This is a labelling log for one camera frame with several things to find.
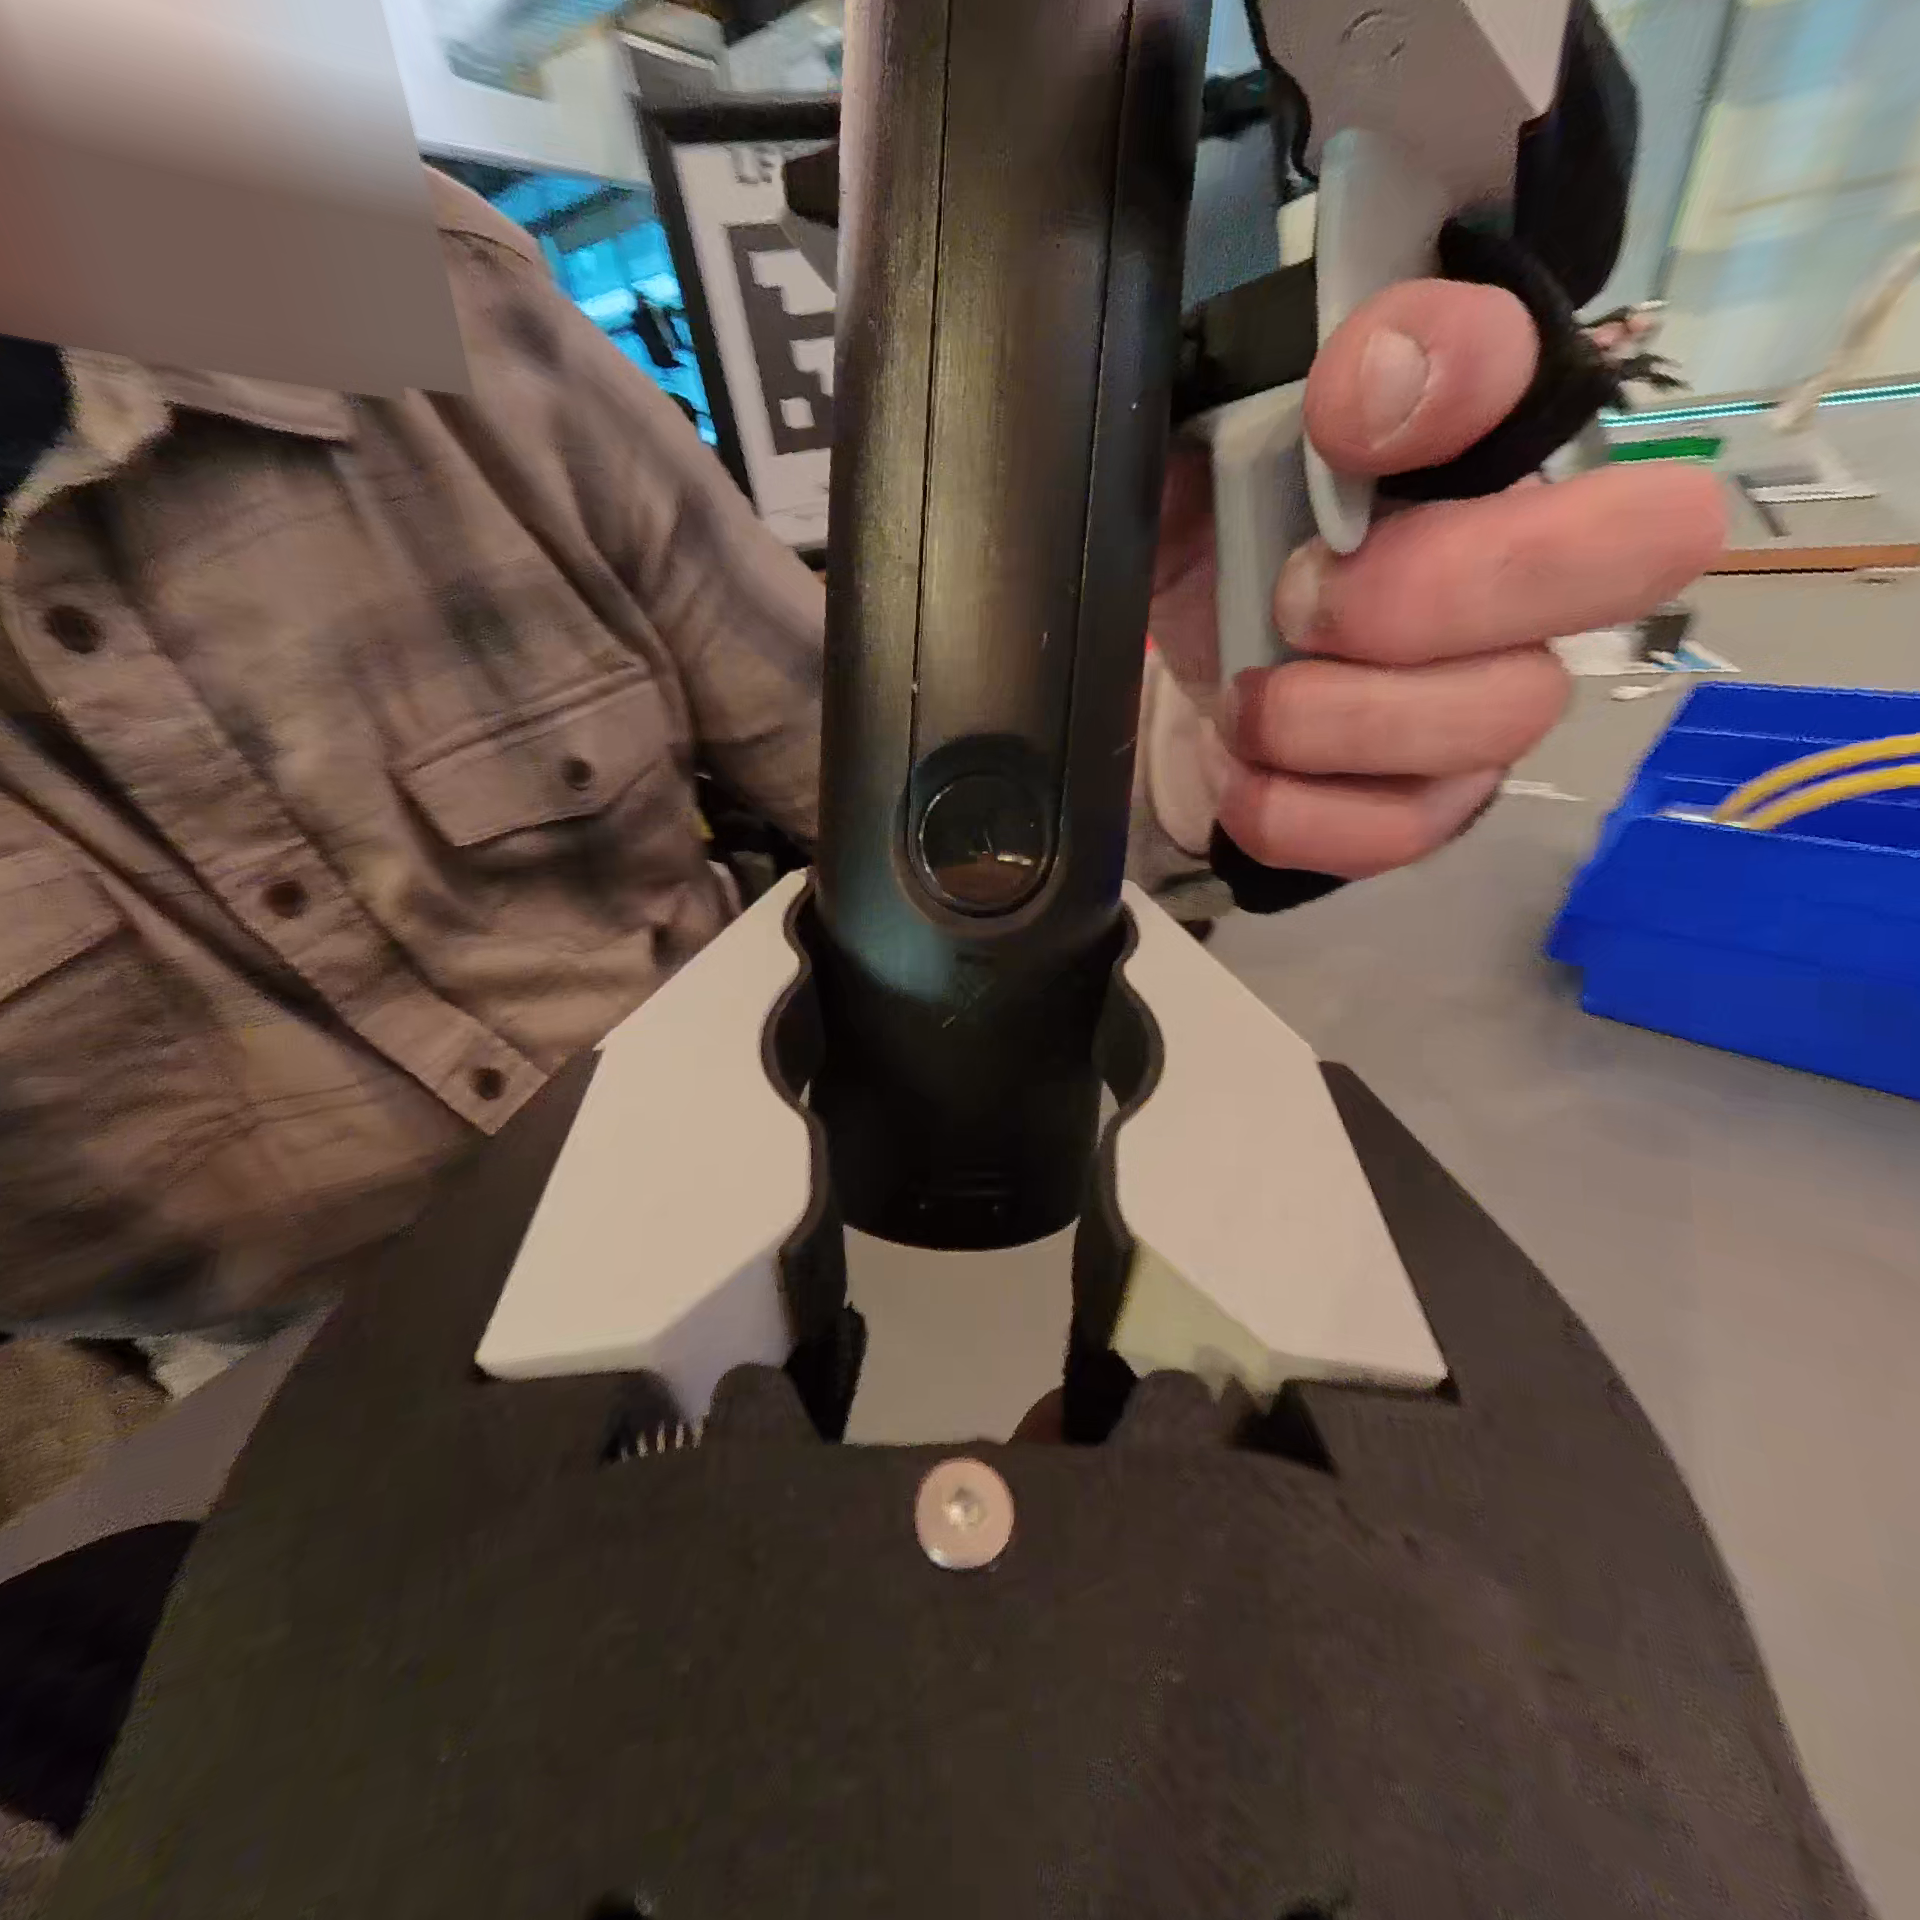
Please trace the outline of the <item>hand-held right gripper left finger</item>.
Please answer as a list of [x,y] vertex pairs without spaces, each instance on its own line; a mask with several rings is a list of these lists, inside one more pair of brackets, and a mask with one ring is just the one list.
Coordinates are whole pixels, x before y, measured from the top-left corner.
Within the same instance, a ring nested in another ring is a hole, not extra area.
[[801,1094],[820,1021],[776,880],[593,1052],[482,1330],[496,1381],[650,1374],[707,1410],[745,1364],[852,1405],[846,1249]]

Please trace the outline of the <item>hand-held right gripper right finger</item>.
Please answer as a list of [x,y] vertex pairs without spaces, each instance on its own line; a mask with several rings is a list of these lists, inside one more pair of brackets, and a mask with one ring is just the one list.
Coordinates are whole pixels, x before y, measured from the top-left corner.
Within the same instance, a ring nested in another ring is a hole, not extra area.
[[1445,1355],[1311,1044],[1138,885],[1120,916],[1077,1346],[1249,1396],[1437,1387]]

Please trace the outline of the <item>black remote control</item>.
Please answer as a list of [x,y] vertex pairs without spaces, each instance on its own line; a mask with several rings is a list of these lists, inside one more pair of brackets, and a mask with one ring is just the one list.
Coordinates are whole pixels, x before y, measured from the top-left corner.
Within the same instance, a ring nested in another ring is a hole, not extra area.
[[843,1221],[1080,1210],[1212,3],[846,3],[812,862]]

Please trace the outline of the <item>blue plastic bin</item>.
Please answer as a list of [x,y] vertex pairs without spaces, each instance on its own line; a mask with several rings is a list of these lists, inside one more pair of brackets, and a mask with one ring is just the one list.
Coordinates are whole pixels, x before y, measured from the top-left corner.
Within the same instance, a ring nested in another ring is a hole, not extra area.
[[1549,926],[1581,1011],[1916,1099],[1916,789],[1774,832],[1712,823],[1786,758],[1903,731],[1914,690],[1691,690]]

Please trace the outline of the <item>person's left hand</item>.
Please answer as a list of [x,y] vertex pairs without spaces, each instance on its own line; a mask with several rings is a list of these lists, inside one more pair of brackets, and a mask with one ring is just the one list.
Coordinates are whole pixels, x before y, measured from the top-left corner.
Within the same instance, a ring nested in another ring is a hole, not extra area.
[[1285,661],[1224,677],[1212,463],[1167,455],[1129,877],[1250,912],[1399,871],[1471,832],[1549,737],[1555,637],[1629,625],[1722,552],[1727,492],[1696,463],[1603,463],[1379,516],[1354,552],[1299,544],[1273,588]]

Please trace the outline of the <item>yellow item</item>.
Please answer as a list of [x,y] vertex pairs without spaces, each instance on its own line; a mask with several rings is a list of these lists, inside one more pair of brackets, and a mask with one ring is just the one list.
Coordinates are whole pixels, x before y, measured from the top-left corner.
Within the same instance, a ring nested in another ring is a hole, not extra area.
[[1916,731],[1873,735],[1831,749],[1786,758],[1737,783],[1712,823],[1774,832],[1842,802],[1873,802],[1916,789]]

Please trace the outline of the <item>framed tag poster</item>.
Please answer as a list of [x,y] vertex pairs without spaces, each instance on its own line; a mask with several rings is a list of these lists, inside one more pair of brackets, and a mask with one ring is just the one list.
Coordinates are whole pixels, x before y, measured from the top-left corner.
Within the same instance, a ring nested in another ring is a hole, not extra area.
[[837,97],[635,104],[717,454],[807,565],[829,548],[837,231],[790,211],[785,166],[833,159],[837,122]]

